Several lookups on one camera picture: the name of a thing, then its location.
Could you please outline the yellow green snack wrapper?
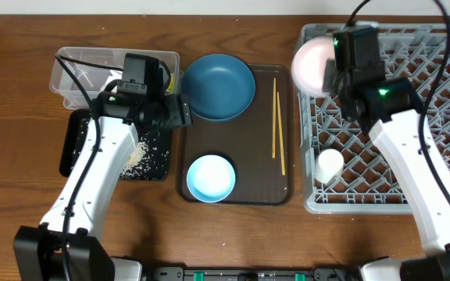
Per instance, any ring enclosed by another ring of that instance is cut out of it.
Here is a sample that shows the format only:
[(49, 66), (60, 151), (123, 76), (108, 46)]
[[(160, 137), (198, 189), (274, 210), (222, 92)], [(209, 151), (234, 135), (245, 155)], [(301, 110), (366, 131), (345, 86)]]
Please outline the yellow green snack wrapper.
[(171, 76), (170, 76), (170, 84), (169, 84), (169, 86), (167, 88), (167, 92), (169, 94), (171, 94), (173, 92), (174, 88), (175, 88), (175, 80), (176, 80), (176, 75), (175, 75), (175, 73), (172, 73)]

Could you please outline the white cup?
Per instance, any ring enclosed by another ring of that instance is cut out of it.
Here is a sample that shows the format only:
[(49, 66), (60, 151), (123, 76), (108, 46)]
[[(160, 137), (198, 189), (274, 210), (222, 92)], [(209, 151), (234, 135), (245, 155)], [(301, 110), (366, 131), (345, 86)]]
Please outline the white cup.
[(327, 184), (334, 177), (339, 177), (342, 174), (345, 160), (342, 153), (333, 148), (328, 148), (320, 152), (315, 164), (315, 179), (320, 183)]

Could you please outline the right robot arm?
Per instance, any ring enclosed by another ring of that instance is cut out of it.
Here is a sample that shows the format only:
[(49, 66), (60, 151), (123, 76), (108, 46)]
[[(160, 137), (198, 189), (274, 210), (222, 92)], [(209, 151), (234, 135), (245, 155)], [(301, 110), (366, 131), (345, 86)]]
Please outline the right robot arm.
[(388, 80), (378, 29), (346, 26), (333, 34), (335, 58), (324, 87), (339, 97), (345, 119), (356, 121), (384, 156), (412, 210), (423, 258), (382, 258), (362, 265), (364, 280), (450, 280), (450, 171), (431, 138), (412, 83)]

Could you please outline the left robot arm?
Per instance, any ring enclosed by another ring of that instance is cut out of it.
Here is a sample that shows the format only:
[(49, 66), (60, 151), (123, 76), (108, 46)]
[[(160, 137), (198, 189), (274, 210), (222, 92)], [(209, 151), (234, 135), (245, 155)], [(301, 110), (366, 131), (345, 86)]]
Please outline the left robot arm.
[(112, 258), (101, 245), (104, 220), (123, 167), (142, 136), (192, 123), (188, 100), (167, 94), (170, 71), (157, 58), (128, 53), (122, 76), (87, 102), (80, 154), (54, 205), (37, 227), (21, 226), (13, 250), (23, 280), (141, 280), (142, 264)]

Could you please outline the white tissue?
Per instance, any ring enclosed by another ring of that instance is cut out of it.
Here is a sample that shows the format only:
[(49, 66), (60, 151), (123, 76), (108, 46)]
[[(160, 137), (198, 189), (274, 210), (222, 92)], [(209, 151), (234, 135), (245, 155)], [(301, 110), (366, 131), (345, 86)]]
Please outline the white tissue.
[(110, 76), (105, 84), (101, 87), (100, 91), (115, 92), (120, 81), (121, 79), (116, 79), (114, 76)]

